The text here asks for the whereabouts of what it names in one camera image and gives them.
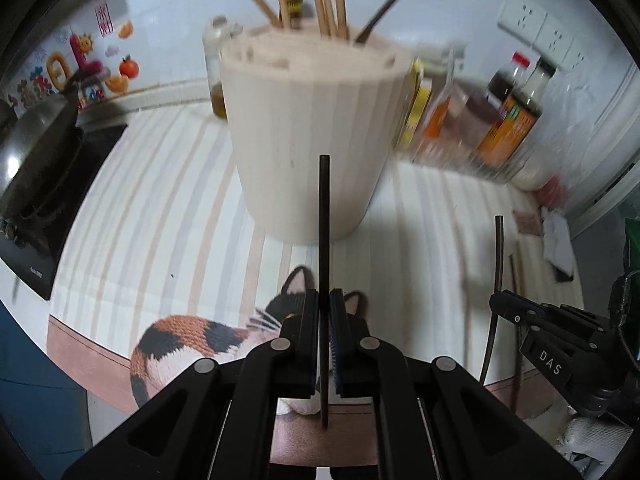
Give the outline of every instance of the electrical socket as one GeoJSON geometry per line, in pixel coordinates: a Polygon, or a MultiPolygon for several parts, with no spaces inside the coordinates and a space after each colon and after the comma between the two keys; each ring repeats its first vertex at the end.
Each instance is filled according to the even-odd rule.
{"type": "Polygon", "coordinates": [[[555,66],[560,66],[569,52],[574,37],[555,16],[548,14],[533,48],[555,66]]]}
{"type": "Polygon", "coordinates": [[[531,44],[546,18],[546,10],[533,0],[505,0],[498,26],[531,44]]]}
{"type": "Polygon", "coordinates": [[[587,59],[587,55],[584,47],[577,38],[574,38],[574,42],[569,47],[569,52],[564,56],[564,61],[561,63],[560,68],[567,71],[573,70],[583,65],[585,59],[587,59]]]}

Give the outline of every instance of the striped tablecloth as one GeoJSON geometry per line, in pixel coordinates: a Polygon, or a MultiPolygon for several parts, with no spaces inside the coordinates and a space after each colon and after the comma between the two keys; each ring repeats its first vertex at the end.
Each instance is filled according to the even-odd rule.
{"type": "MultiPolygon", "coordinates": [[[[557,284],[542,239],[519,235],[535,212],[511,186],[390,156],[360,226],[332,246],[332,286],[369,295],[370,330],[407,355],[448,354],[479,375],[494,279],[494,215],[534,301],[582,306],[579,279],[557,284]]],[[[318,270],[318,248],[255,226],[226,123],[209,104],[135,114],[78,213],[51,300],[61,322],[129,356],[150,324],[193,314],[242,326],[289,271],[318,270]]],[[[505,265],[505,288],[512,283],[505,265]]],[[[488,381],[513,375],[514,331],[498,327],[488,381]]]]}

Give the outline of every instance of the screw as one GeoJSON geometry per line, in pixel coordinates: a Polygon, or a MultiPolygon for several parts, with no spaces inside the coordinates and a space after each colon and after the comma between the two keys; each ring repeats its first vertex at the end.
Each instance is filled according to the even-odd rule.
{"type": "Polygon", "coordinates": [[[363,337],[360,340],[360,346],[365,350],[375,350],[380,346],[380,341],[375,337],[363,337]]]}
{"type": "Polygon", "coordinates": [[[286,337],[278,337],[271,341],[271,348],[277,350],[278,352],[282,352],[291,346],[291,341],[289,341],[286,337]]]}
{"type": "Polygon", "coordinates": [[[216,362],[213,359],[209,359],[208,357],[198,359],[193,365],[194,370],[196,370],[199,374],[208,374],[215,367],[216,362]]]}
{"type": "Polygon", "coordinates": [[[456,362],[451,357],[438,357],[436,366],[443,372],[452,372],[456,369],[456,362]]]}

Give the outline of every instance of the calico cat illustration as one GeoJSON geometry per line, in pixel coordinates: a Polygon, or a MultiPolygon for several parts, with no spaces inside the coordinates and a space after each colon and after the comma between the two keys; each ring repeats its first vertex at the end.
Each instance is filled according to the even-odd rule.
{"type": "MultiPolygon", "coordinates": [[[[146,329],[130,360],[133,396],[140,407],[180,373],[202,357],[220,364],[246,357],[256,346],[278,336],[284,319],[302,313],[306,290],[314,288],[311,270],[295,268],[282,290],[264,309],[255,310],[245,328],[234,328],[196,316],[169,316],[146,329]]],[[[366,297],[358,291],[345,295],[347,312],[363,315],[366,297]]],[[[320,409],[319,394],[311,399],[280,399],[277,414],[291,410],[313,415],[320,409]]]]}

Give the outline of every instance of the frying pan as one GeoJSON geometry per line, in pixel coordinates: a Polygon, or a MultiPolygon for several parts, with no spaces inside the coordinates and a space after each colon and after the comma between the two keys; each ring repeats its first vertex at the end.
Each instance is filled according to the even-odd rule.
{"type": "Polygon", "coordinates": [[[16,218],[50,184],[48,170],[77,135],[77,84],[101,68],[89,63],[78,70],[62,92],[31,106],[0,144],[0,216],[16,218]]]}

